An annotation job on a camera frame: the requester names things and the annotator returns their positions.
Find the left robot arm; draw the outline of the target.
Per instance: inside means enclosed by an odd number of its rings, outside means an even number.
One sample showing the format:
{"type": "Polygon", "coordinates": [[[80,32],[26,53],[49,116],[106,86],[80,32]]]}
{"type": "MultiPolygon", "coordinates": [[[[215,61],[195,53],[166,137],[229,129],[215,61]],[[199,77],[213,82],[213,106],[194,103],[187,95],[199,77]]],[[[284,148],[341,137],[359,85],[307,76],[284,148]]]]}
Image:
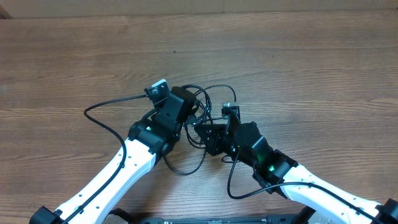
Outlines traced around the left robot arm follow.
{"type": "Polygon", "coordinates": [[[197,98],[185,86],[165,83],[152,86],[146,97],[154,109],[130,127],[111,161],[55,211],[40,207],[30,223],[102,223],[124,194],[172,151],[197,98]]]}

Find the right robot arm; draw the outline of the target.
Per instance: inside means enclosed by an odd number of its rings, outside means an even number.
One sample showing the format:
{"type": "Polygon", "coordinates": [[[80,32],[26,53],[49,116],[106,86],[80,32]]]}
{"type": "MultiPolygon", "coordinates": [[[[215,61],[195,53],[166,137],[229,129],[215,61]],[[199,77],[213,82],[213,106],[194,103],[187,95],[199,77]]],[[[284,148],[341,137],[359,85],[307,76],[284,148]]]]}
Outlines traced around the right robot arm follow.
{"type": "Polygon", "coordinates": [[[253,169],[253,179],[260,189],[244,199],[262,192],[277,193],[299,202],[335,223],[397,223],[397,201],[385,204],[363,199],[318,178],[283,152],[273,149],[256,123],[199,124],[195,132],[211,154],[225,153],[233,163],[242,162],[253,169]]]}

